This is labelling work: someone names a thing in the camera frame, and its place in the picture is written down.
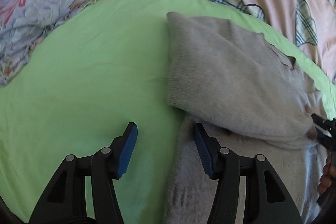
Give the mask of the person's right hand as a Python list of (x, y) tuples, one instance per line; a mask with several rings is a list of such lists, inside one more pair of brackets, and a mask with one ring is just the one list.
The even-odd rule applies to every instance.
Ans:
[(326, 159), (326, 165), (322, 170), (323, 174), (320, 178), (317, 190), (320, 194), (325, 193), (331, 187), (332, 179), (335, 178), (335, 165), (332, 164), (332, 157)]

